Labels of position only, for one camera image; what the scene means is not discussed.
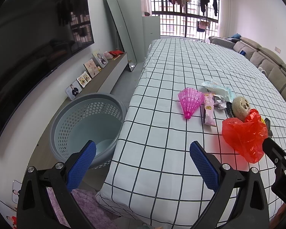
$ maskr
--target wall socket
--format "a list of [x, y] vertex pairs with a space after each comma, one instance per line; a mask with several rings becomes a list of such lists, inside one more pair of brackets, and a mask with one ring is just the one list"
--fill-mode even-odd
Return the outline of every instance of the wall socket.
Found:
[[278, 53], [281, 53], [281, 50], [277, 47], [275, 47], [275, 51], [277, 51]]

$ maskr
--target metal screw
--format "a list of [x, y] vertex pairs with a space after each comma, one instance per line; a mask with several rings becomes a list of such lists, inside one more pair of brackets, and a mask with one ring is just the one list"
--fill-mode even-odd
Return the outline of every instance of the metal screw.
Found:
[[252, 172], [253, 172], [253, 173], [258, 173], [258, 169], [257, 169], [257, 168], [255, 168], [255, 167], [252, 167], [252, 169], [251, 169], [251, 170], [252, 170]]
[[55, 164], [55, 168], [56, 168], [56, 169], [61, 169], [62, 167], [64, 167], [64, 164], [63, 164], [63, 163], [57, 163], [57, 164]]
[[228, 164], [223, 164], [222, 167], [223, 167], [225, 170], [229, 170], [229, 169], [230, 169], [230, 165], [228, 165]]
[[33, 171], [34, 171], [34, 167], [33, 167], [33, 166], [31, 166], [31, 167], [28, 168], [28, 172], [29, 172], [29, 173], [32, 173]]

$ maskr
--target white plaid bedsheet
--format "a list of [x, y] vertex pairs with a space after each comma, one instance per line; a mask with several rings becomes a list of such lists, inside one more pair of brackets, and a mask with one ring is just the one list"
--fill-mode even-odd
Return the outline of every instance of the white plaid bedsheet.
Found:
[[[257, 167], [270, 217], [276, 213], [282, 201], [271, 191], [274, 165], [266, 156], [249, 164], [226, 144], [221, 134], [226, 112], [214, 109], [217, 127], [203, 125], [203, 106], [190, 120], [183, 116], [177, 94], [186, 87], [207, 92], [201, 84], [211, 79], [247, 98], [263, 118], [269, 118], [274, 141], [286, 151], [286, 102], [245, 57], [192, 40], [156, 40], [131, 99], [110, 171], [96, 195], [102, 206], [153, 227], [190, 228], [214, 194], [190, 158], [189, 146], [197, 140], [206, 152], [234, 169]], [[237, 189], [219, 225], [227, 221], [236, 195]]]

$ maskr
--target television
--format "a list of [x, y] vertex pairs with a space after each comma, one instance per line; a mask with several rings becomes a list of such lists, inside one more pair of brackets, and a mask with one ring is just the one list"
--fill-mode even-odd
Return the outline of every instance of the television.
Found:
[[93, 43], [88, 0], [4, 0], [0, 6], [0, 135], [45, 77]]

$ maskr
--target laundry basket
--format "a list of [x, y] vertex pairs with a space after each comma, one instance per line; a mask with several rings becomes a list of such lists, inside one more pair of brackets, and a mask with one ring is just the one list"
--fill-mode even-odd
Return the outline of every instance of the laundry basket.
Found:
[[110, 94], [92, 93], [76, 98], [60, 111], [51, 126], [50, 146], [55, 157], [65, 162], [92, 140], [96, 156], [90, 169], [109, 164], [126, 111], [124, 104]]

